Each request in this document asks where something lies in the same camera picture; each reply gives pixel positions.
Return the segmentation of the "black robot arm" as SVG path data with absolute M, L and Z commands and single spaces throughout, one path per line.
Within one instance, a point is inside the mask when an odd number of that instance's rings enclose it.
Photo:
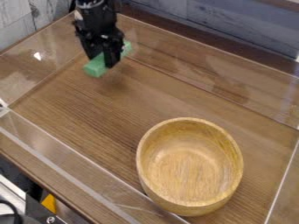
M 73 24 L 89 58 L 94 60 L 103 53 L 106 67 L 114 67 L 126 45 L 115 0 L 75 0 Z

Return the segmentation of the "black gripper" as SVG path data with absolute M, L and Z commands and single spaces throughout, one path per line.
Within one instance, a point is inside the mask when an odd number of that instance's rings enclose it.
M 105 52 L 106 67 L 113 68 L 121 61 L 125 47 L 115 6 L 78 5 L 74 25 L 89 58 L 93 60 Z

